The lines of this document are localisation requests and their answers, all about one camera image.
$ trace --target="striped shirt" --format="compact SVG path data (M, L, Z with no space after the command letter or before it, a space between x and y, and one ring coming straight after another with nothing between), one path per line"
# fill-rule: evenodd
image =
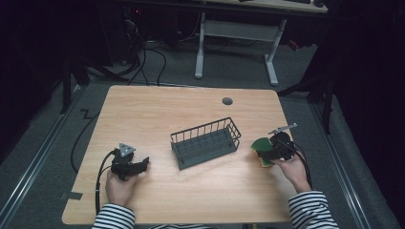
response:
M338 228L331 218L327 199L322 192L310 191L289 199L292 226L302 228ZM131 209L107 203L96 216L93 228L133 229L135 214ZM150 229L209 229L203 224L162 224Z
M113 203L107 203L96 216L93 228L133 229L134 225L134 211Z
M322 192L300 193L290 198L288 203L293 228L338 228Z

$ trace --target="hand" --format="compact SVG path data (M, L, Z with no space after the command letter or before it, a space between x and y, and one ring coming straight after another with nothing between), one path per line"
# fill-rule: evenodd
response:
M127 207L129 200L133 194L135 181L138 176L129 177L128 180L122 181L118 175L113 174L111 170L107 173L107 182L105 190L110 203L114 203L123 207Z
M274 164L278 165L284 173L284 176L292 183L297 193L311 191L310 185L307 180L304 163L300 157L294 155L290 160L274 159L271 160Z

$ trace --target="person's left hand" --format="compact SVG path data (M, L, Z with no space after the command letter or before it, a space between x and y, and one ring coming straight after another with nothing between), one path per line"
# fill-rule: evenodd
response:
M129 203L129 200L133 195L133 190L137 178L138 175L129 177L126 181L122 181L118 178L118 175L109 170L107 173L107 182L105 185L108 201L110 203L127 207L127 204Z

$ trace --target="person's right hand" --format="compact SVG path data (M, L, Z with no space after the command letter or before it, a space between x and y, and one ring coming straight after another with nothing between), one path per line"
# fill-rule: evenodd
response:
M304 163L300 157L294 155L289 160L274 159L271 160L274 164L278 165L284 173L284 176L292 183L297 193L311 191L310 185L307 180Z

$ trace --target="wooden table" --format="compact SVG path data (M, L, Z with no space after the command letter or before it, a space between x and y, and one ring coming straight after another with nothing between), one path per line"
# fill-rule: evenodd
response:
M224 105L224 97L233 104ZM242 134L238 151L179 170L170 135L228 116ZM98 168L120 142L136 148L134 161L151 160L131 202L136 223L289 221L292 185L278 167L262 168L250 150L254 140L286 125L277 93L270 90L113 86L72 190L83 196L68 200L63 222L94 222ZM105 176L101 206L107 201Z

